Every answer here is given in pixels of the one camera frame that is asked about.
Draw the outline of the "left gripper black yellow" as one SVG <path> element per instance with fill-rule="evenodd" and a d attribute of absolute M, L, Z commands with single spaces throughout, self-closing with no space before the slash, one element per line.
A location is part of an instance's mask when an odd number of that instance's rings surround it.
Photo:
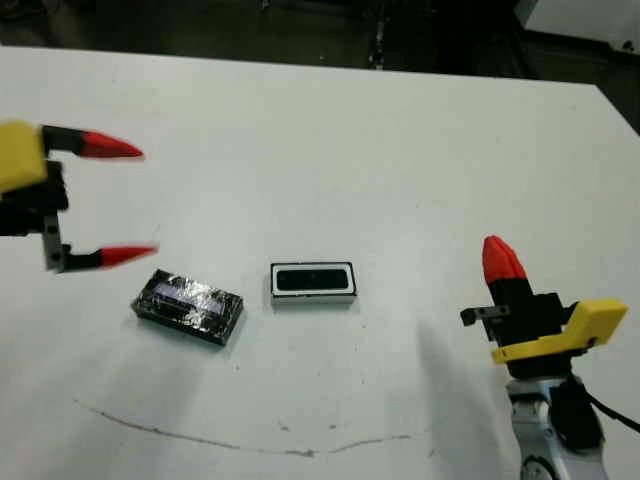
<path fill-rule="evenodd" d="M 68 208 L 62 164 L 51 150 L 83 158 L 140 159 L 144 153 L 115 137 L 89 130 L 43 125 L 41 131 L 20 120 L 1 124 L 1 234 L 39 234 L 46 268 L 57 273 L 100 270 L 155 254 L 157 246 L 102 247 L 73 254 L 61 239 L 58 214 Z"/>

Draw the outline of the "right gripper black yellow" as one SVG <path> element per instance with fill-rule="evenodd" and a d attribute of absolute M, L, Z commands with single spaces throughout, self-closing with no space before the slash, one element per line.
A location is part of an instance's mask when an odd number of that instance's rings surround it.
<path fill-rule="evenodd" d="M 484 239 L 482 266 L 497 305 L 467 308 L 460 316 L 465 326 L 483 324 L 496 343 L 493 361 L 504 364 L 515 379 L 569 375 L 571 359 L 608 343 L 628 312 L 617 299 L 565 307 L 555 293 L 533 296 L 515 250 L 495 235 Z"/>

